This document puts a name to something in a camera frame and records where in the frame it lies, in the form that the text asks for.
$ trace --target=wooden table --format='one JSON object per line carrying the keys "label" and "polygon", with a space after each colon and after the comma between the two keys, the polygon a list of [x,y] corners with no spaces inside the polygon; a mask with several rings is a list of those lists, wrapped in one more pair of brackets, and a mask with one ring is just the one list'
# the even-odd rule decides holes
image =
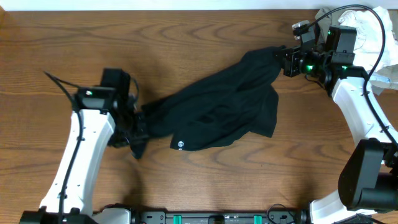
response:
{"label": "wooden table", "polygon": [[[0,223],[36,210],[62,158],[71,108],[42,70],[80,85],[120,67],[141,86],[140,104],[237,62],[245,52],[296,43],[291,25],[316,11],[10,12],[0,25]],[[122,202],[167,210],[305,207],[337,188],[354,150],[336,104],[303,76],[282,74],[272,139],[248,133],[233,145],[198,152],[153,140],[140,161],[108,148],[94,206]],[[398,94],[378,100],[398,127]],[[398,213],[377,216],[398,223]]]}

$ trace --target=white background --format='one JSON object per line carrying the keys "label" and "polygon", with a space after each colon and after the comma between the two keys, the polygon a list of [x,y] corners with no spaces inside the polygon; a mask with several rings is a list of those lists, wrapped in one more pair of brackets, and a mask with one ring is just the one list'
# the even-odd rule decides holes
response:
{"label": "white background", "polygon": [[347,4],[398,9],[398,0],[0,0],[6,11],[319,9]]}

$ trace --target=green strip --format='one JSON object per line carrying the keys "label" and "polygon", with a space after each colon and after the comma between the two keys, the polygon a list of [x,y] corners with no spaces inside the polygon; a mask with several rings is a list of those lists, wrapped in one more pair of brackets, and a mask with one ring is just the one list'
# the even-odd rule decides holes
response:
{"label": "green strip", "polygon": [[255,215],[254,216],[254,224],[262,224],[262,216]]}
{"label": "green strip", "polygon": [[173,224],[181,224],[182,218],[181,215],[174,215],[173,216]]}

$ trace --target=black garment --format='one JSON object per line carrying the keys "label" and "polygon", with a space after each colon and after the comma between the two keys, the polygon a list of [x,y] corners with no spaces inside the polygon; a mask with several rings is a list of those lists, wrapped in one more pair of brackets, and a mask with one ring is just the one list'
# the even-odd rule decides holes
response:
{"label": "black garment", "polygon": [[250,51],[239,63],[142,106],[149,136],[174,134],[170,147],[187,151],[227,146],[248,131],[271,137],[278,105],[271,83],[281,70],[272,53],[280,49]]}

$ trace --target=white cloth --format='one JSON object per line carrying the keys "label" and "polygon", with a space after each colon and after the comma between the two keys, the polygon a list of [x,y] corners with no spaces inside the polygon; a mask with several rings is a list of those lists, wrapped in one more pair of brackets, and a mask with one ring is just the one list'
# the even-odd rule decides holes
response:
{"label": "white cloth", "polygon": [[[378,71],[386,66],[398,64],[398,42],[394,40],[392,35],[392,22],[388,11],[382,7],[376,7],[373,10],[381,18],[386,30],[386,46],[381,61],[376,68],[376,71]],[[338,22],[342,26],[356,28],[353,64],[362,66],[366,71],[370,71],[380,54],[382,36],[379,22],[369,11],[353,10],[344,12]]]}

